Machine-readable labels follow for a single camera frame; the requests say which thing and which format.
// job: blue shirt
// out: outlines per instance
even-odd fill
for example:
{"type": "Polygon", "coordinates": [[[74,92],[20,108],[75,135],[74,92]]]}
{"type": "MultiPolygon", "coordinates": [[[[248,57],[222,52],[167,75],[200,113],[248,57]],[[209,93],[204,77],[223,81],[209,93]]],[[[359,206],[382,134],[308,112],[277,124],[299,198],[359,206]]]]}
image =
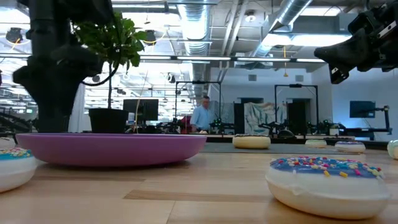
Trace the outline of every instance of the blue shirt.
{"type": "Polygon", "coordinates": [[[193,110],[191,117],[191,125],[195,125],[202,130],[209,130],[211,123],[210,110],[206,110],[203,106],[198,106],[193,110]]]}

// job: green leaves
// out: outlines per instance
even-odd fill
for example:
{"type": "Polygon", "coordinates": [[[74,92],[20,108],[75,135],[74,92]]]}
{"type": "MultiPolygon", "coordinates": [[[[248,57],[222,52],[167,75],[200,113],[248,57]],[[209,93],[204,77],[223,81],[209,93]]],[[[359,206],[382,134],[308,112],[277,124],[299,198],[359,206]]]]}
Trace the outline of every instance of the green leaves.
{"type": "Polygon", "coordinates": [[[104,26],[90,22],[76,24],[75,34],[82,44],[103,57],[113,67],[118,61],[120,65],[127,64],[127,70],[130,66],[138,67],[140,62],[138,52],[144,50],[141,41],[146,39],[146,32],[136,32],[134,22],[123,19],[121,13],[115,12],[114,16],[116,24],[114,22],[104,26]]]}

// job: wooden surface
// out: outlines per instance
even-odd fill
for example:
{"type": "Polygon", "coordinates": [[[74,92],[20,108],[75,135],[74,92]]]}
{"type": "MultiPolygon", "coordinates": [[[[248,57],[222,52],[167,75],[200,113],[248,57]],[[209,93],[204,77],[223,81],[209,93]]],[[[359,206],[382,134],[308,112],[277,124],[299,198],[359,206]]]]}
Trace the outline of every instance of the wooden surface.
{"type": "Polygon", "coordinates": [[[346,156],[380,165],[394,195],[378,217],[357,222],[309,215],[274,199],[264,176],[271,158],[281,156],[290,155],[199,154],[140,169],[43,164],[28,184],[0,194],[0,223],[397,223],[398,161],[387,152],[346,156]]]}

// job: computer monitor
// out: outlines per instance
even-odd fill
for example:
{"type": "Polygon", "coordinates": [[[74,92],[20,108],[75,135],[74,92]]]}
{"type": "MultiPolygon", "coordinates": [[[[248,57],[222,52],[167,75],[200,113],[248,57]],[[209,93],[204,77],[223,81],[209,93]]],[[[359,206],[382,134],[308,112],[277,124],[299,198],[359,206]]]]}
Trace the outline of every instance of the computer monitor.
{"type": "Polygon", "coordinates": [[[376,109],[375,101],[350,101],[350,118],[374,118],[376,109]]]}
{"type": "MultiPolygon", "coordinates": [[[[137,110],[137,99],[123,100],[123,109],[130,112],[136,113],[137,110]]],[[[159,100],[139,100],[138,106],[138,120],[139,121],[157,121],[159,110],[159,100]]]]}

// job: black pot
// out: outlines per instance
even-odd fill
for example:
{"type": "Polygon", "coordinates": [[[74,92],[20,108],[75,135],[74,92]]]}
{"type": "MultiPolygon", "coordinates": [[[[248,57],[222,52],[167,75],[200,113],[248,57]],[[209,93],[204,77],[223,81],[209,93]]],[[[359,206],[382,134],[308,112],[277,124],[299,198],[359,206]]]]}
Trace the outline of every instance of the black pot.
{"type": "Polygon", "coordinates": [[[93,133],[124,133],[129,112],[125,110],[95,108],[89,109],[93,133]]]}

